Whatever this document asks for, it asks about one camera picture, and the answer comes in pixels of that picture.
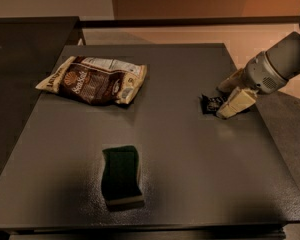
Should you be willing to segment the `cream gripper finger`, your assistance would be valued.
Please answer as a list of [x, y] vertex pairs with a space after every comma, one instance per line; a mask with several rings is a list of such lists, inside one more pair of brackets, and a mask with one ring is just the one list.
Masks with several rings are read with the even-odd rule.
[[225, 103], [216, 112], [221, 119], [228, 119], [236, 114], [250, 108], [256, 103], [257, 92], [250, 88], [236, 87]]
[[242, 82], [243, 72], [243, 69], [236, 70], [217, 86], [217, 90], [222, 93], [231, 93], [237, 87], [244, 88], [244, 84]]

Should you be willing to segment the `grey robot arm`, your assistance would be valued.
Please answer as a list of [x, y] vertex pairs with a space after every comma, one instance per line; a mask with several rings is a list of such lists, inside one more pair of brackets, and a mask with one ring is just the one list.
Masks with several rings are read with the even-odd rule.
[[299, 74], [300, 33], [291, 32], [219, 84], [217, 89], [229, 96], [216, 115], [228, 119], [254, 105], [258, 94], [271, 94]]

